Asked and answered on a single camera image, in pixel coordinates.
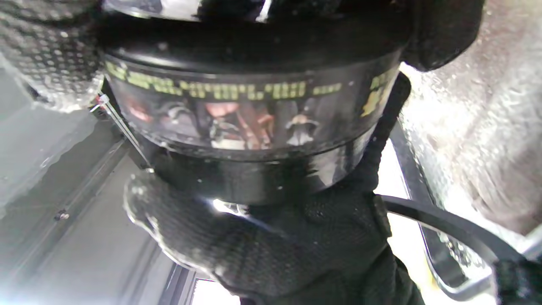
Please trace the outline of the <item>person's left hand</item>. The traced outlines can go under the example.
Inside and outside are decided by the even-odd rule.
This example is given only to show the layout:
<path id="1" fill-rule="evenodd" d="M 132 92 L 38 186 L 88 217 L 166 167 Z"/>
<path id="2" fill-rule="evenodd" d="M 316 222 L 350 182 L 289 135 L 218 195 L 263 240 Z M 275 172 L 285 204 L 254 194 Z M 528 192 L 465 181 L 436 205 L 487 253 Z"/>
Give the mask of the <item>person's left hand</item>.
<path id="1" fill-rule="evenodd" d="M 243 305 L 422 305 L 374 193 L 411 89 L 399 73 L 360 164 L 329 189 L 250 207 L 246 218 L 142 170 L 124 186 L 124 210 L 174 262 L 211 275 Z"/>

